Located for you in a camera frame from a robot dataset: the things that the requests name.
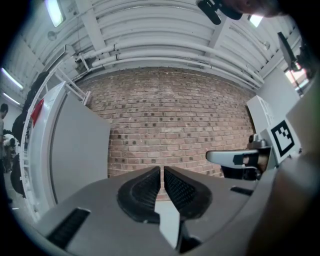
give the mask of gray shirt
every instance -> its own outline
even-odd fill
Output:
[[[2,143],[0,144],[0,160],[2,159],[2,150],[3,150],[3,143],[4,143],[4,121],[3,119],[0,117],[0,137],[2,137]]]

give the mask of white ceiling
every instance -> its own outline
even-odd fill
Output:
[[[196,6],[196,0],[60,0],[65,21],[54,28],[47,9],[42,1],[34,7],[34,13],[17,34],[3,67],[23,86],[20,90],[4,77],[0,77],[1,88],[17,101],[23,103],[31,84],[42,72],[53,55],[62,45],[71,45],[75,52],[87,53],[106,46],[134,39],[175,39],[183,42],[209,46],[224,53],[233,60],[241,62],[264,78],[275,67],[286,68],[283,55],[279,50],[277,32],[288,39],[294,52],[299,50],[300,34],[294,22],[287,17],[264,18],[256,28],[243,15],[239,21],[224,19],[219,28],[215,26]],[[48,40],[49,31],[57,33],[54,41]],[[269,42],[270,49],[264,50],[262,42]],[[206,52],[191,48],[170,45],[136,46],[120,50],[121,53],[136,50],[178,50],[209,56]],[[105,56],[115,55],[114,51]],[[225,61],[226,65],[241,68]],[[140,66],[176,66],[176,62],[133,62],[120,63],[105,68],[105,72],[116,69]],[[180,67],[197,69],[197,66]],[[212,71],[202,68],[203,72],[219,75],[219,69]],[[226,78],[246,86],[241,77],[235,74]]]

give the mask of red object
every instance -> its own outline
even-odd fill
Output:
[[[31,114],[31,118],[33,120],[33,127],[35,127],[36,121],[38,120],[38,116],[41,112],[43,104],[44,104],[44,99],[40,100],[40,102],[35,106]]]

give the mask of brick wall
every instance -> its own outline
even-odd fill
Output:
[[[111,123],[110,177],[155,165],[220,177],[206,151],[245,149],[253,133],[246,102],[254,94],[214,75],[139,68],[80,87],[92,92],[89,108]]]

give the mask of light fixture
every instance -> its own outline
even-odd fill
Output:
[[[58,0],[45,0],[44,3],[53,26],[55,28],[58,27],[65,20],[65,17],[60,10]]]
[[[23,89],[24,87],[18,83],[3,67],[1,68],[2,73],[4,73],[12,82],[15,83],[16,86],[18,86],[20,89]]]
[[[248,20],[257,28],[262,21],[262,16],[249,15]]]
[[[11,100],[12,102],[14,102],[15,104],[20,105],[20,103],[16,100],[14,100],[13,98],[11,98],[9,95],[5,94],[4,92],[2,93],[5,97],[7,97],[9,100]]]

